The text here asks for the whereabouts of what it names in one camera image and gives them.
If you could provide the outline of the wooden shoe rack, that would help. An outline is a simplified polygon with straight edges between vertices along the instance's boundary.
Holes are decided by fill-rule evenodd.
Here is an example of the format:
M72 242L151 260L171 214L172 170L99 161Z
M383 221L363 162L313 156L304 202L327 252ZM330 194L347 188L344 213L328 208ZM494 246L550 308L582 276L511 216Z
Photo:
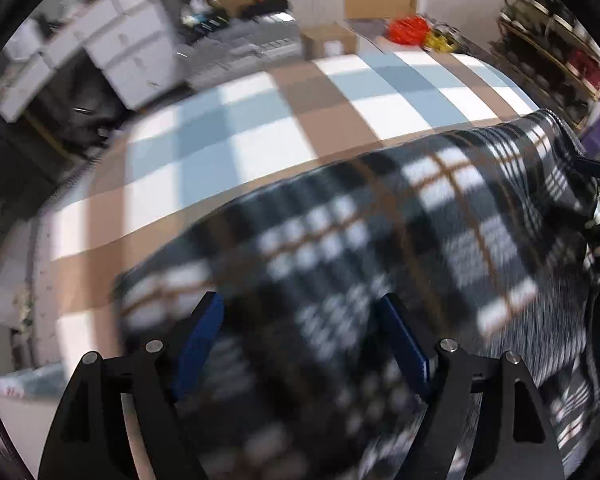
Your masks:
M600 102L600 47L580 21L560 0L503 0L498 31L498 62L583 132Z

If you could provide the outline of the red plastic bag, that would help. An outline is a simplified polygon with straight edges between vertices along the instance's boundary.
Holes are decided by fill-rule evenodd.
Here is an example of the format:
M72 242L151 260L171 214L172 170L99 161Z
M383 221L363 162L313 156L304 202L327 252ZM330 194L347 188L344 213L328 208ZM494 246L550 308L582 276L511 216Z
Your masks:
M394 44L421 47L430 31L428 22L419 15L392 20L387 29L387 38Z

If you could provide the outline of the white drawer desk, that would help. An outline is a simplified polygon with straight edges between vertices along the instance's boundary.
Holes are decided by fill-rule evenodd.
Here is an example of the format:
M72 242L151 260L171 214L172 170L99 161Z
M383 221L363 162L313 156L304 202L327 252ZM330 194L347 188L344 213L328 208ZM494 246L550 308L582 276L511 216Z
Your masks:
M93 0L10 76L0 93L4 121L15 122L80 53L128 110L139 110L183 81L175 28L160 0Z

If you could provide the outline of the checkered bed sheet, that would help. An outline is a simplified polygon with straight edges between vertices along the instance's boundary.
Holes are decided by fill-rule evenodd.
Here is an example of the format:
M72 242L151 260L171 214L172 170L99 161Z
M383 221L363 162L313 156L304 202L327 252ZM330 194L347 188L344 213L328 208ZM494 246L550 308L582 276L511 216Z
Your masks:
M50 219L65 370L118 351L116 276L216 207L331 160L532 110L491 63L403 50L285 65L135 119Z

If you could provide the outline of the cardboard box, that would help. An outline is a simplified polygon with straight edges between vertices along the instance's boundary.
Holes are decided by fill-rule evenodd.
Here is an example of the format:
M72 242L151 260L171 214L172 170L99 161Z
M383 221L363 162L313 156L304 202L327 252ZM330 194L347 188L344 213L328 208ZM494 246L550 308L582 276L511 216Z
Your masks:
M306 60L358 52L358 35L337 23L302 28L300 39Z

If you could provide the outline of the dark plaid fleece garment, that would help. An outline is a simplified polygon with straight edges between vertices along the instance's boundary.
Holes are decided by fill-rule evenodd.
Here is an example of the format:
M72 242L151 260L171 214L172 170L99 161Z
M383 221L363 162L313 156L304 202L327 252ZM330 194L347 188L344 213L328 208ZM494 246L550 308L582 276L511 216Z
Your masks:
M573 168L581 151L537 110L259 188L119 276L126 348L214 290L222 330L178 404L208 476L389 477L424 414L373 319L393 292L470 353L522 356L572 474L600 436L598 281L568 222L598 215L596 182Z

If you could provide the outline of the yellow shoes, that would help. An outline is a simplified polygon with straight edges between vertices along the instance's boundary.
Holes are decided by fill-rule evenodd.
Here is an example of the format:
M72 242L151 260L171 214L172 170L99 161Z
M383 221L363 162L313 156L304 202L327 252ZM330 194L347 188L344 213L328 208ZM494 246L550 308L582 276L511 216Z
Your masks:
M461 45L454 29L432 28L426 33L422 48L427 52L452 53Z

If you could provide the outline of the silver suitcase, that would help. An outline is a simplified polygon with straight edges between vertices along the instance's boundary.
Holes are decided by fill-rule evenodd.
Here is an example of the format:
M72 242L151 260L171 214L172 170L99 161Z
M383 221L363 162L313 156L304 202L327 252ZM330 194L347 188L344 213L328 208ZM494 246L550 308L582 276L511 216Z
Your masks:
M302 61L300 28L286 12L233 20L206 38L178 46L178 57L189 87L201 91Z

